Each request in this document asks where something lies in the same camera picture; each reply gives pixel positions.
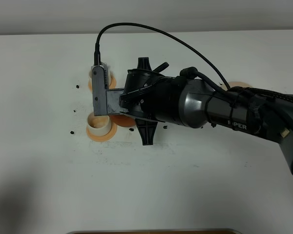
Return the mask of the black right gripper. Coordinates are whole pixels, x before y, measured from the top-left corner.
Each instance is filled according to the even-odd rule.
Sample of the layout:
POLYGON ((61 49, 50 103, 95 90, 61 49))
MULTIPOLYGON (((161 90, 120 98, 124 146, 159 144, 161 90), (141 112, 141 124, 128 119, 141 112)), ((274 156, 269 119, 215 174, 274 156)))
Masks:
POLYGON ((126 115, 135 119, 143 145, 152 145, 158 122, 182 124, 179 98, 186 78, 165 77, 160 72, 168 67, 161 64, 152 70, 149 58, 138 58, 137 68, 128 70, 120 106, 126 115))

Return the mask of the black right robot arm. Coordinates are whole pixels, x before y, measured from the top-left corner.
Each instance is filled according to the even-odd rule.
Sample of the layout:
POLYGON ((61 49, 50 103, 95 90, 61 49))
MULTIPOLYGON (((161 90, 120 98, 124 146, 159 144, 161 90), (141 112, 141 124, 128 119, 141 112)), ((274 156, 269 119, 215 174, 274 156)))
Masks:
POLYGON ((165 77, 139 64, 128 71, 119 100, 143 133, 157 122, 190 128, 209 123, 275 142, 293 175, 293 95, 241 86, 223 89, 194 67, 165 77))

